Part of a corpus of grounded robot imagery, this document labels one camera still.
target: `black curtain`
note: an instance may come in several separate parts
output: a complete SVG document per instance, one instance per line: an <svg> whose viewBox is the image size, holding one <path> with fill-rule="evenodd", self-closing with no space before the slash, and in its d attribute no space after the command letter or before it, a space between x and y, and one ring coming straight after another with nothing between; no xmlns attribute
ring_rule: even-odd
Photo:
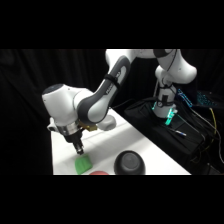
<svg viewBox="0 0 224 224"><path fill-rule="evenodd" d="M105 51L105 49L0 50L0 116L3 121L0 133L1 145L7 145L7 150L4 152L1 147L0 162L2 164L3 162L7 163L4 158L7 157L10 161L13 155L20 155L20 151L15 148L26 145L24 148L28 150L31 147L33 150L32 138L36 138L33 140L36 145L39 139L39 142L42 141L43 144L47 142L45 145L50 148L50 137L46 132L49 115L42 102L42 92L47 87L58 83L96 91L109 69L105 60ZM199 89L224 95L224 69L222 66L224 50L182 49L182 53L184 58L198 69ZM157 66L157 60L136 59L132 64L130 75L113 105L131 98L140 100L152 96L156 84L155 69ZM49 138L46 138L48 140L43 140L45 138L38 134L40 132L45 132L44 136L48 135ZM41 163L44 152L43 150L39 155L38 164ZM35 153L29 157L33 158L32 161L35 159ZM21 161L24 160L25 155L27 155L27 151L20 156ZM49 150L47 157L46 164L49 164L52 160ZM17 158L14 156L14 166L11 166L11 170L18 163L20 164Z"/></svg>

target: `red object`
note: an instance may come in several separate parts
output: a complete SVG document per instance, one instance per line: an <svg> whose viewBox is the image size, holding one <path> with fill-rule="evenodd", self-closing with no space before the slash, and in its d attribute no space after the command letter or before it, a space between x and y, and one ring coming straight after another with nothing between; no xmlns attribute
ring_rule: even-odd
<svg viewBox="0 0 224 224"><path fill-rule="evenodd" d="M109 176L108 173L105 173L103 171L96 171L90 174L90 176Z"/></svg>

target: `white table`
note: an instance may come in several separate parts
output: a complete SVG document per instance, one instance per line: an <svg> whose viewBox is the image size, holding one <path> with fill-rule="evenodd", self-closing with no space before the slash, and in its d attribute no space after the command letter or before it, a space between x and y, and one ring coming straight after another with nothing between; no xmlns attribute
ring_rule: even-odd
<svg viewBox="0 0 224 224"><path fill-rule="evenodd" d="M135 151L143 158L147 175L190 175L115 111L110 110L108 114L113 115L117 121L114 130L83 133L84 151L93 163L93 168L84 175L94 171L114 175L117 156L127 150ZM54 175L77 175L74 164L78 155L73 144L67 143L63 136L55 132L52 132L52 144Z"/></svg>

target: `green object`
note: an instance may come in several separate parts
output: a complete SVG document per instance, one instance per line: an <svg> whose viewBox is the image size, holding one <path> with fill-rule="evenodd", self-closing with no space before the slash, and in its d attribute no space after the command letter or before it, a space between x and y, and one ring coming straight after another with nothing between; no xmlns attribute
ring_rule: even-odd
<svg viewBox="0 0 224 224"><path fill-rule="evenodd" d="M75 169L78 175L82 175L92 168L93 165L88 155L82 155L75 161Z"/></svg>
<svg viewBox="0 0 224 224"><path fill-rule="evenodd" d="M154 106L153 106L152 110L155 110L155 106L156 106L156 102L155 102L155 104L154 104Z"/></svg>
<svg viewBox="0 0 224 224"><path fill-rule="evenodd" d="M167 126L170 125L170 123L171 123L171 121L172 121L174 115L175 115L175 114L174 114L174 112L173 112L173 109L170 109L169 114L168 114L168 116L167 116L167 121L166 121L166 125L167 125Z"/></svg>

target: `black bowl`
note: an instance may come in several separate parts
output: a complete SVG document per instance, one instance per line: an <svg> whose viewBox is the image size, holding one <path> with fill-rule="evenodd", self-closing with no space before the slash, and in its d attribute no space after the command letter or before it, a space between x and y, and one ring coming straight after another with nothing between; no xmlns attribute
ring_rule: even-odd
<svg viewBox="0 0 224 224"><path fill-rule="evenodd" d="M116 175L145 175L145 163L138 153L125 151L117 157L114 172Z"/></svg>

